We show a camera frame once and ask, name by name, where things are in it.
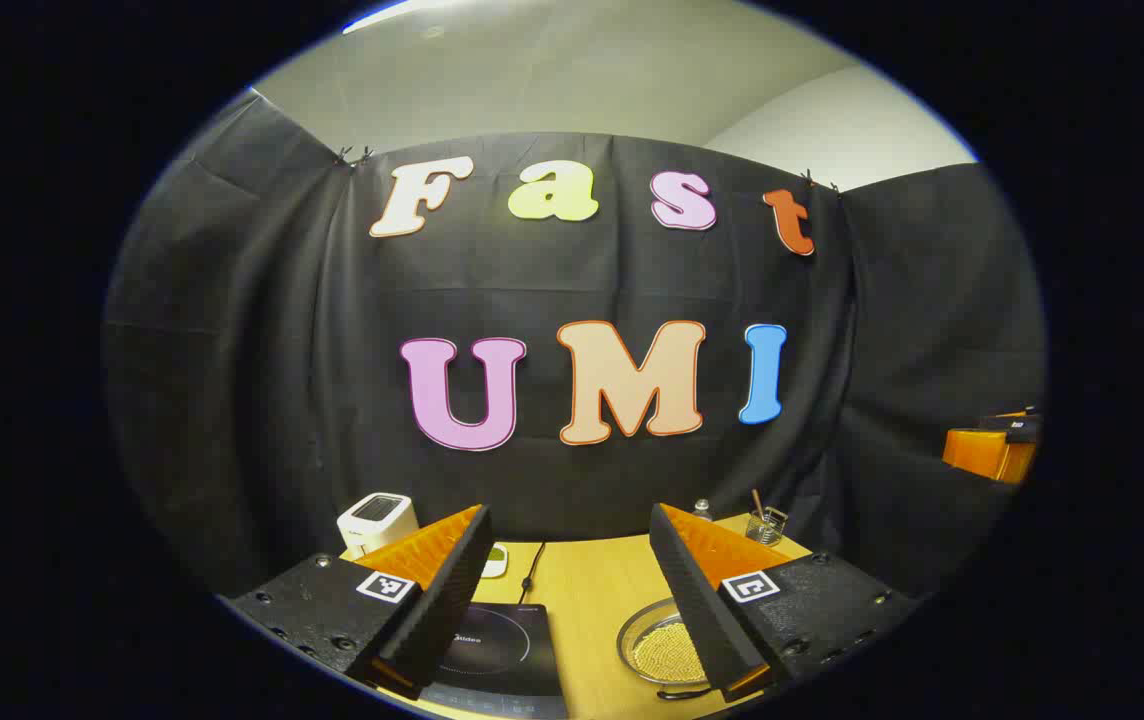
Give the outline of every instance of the glass cup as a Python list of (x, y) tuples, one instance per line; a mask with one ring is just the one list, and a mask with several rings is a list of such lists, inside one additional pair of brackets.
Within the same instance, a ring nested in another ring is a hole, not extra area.
[(786, 514), (776, 507), (764, 507), (763, 514), (766, 519), (761, 519), (758, 511), (750, 511), (750, 523), (745, 528), (745, 537), (772, 547), (781, 541), (786, 529)]

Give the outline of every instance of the pink letter u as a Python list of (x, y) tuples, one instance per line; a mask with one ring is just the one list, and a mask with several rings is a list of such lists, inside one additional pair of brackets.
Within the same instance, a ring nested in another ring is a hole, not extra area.
[(421, 338), (403, 343), (399, 355), (408, 363), (412, 383), (412, 413), (418, 428), (439, 445), (453, 450), (493, 450), (514, 434), (517, 408), (514, 405), (514, 365), (527, 355), (522, 341), (491, 337), (476, 341), (472, 355), (484, 364), (488, 416), (482, 424), (462, 424), (448, 406), (448, 363), (456, 357), (456, 346), (439, 338)]

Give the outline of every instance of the wooden table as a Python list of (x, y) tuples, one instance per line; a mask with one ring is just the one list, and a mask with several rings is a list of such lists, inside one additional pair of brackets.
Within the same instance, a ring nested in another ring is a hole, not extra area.
[[(718, 520), (724, 528), (744, 533), (749, 515)], [(475, 602), (518, 602), (521, 583), (540, 543), (502, 541), (509, 565), (499, 578), (480, 579)], [(809, 551), (791, 538), (773, 547), (784, 559), (795, 560)], [(343, 560), (353, 560), (345, 552)], [(718, 691), (693, 701), (660, 701), (660, 685), (646, 682), (623, 665), (617, 655), (617, 633), (630, 616), (665, 598), (669, 587), (656, 564), (648, 536), (601, 539), (601, 541), (547, 543), (532, 575), (532, 590), (523, 602), (545, 606), (550, 620), (554, 659), (571, 720), (688, 720), (728, 707)], [(429, 701), (408, 703), (386, 693), (395, 702), (439, 717), (461, 720), (494, 720)], [(758, 697), (755, 693), (740, 702)]]

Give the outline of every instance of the white toaster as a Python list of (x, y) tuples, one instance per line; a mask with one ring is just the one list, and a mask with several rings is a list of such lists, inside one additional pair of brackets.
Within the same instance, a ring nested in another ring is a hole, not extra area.
[(336, 519), (345, 548), (357, 557), (415, 532), (420, 525), (412, 509), (412, 498), (390, 492), (374, 492), (355, 503)]

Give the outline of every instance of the small glass bottle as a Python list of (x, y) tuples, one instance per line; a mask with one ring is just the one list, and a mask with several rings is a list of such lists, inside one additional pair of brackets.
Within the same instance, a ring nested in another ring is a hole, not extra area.
[(710, 501), (701, 500), (696, 501), (696, 511), (692, 511), (692, 515), (697, 515), (698, 519), (709, 520), (710, 523), (714, 521), (714, 515), (710, 515)]

